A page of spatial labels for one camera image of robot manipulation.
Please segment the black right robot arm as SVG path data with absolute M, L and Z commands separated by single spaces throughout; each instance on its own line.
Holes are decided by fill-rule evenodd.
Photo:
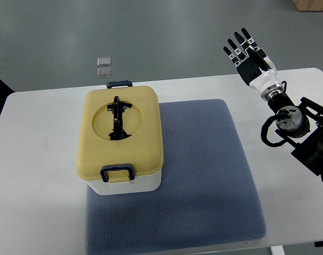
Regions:
M 261 128 L 261 140 L 273 148 L 289 143 L 291 155 L 323 183 L 323 107 L 305 97 L 295 106 L 286 85 L 270 86 L 261 95 L 274 112 Z

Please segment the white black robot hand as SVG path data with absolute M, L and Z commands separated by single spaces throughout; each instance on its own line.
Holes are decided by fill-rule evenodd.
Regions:
M 264 101 L 284 93 L 285 85 L 278 80 L 277 70 L 266 52 L 256 43 L 246 28 L 228 39 L 224 52 L 234 64 L 244 83 L 256 90 Z

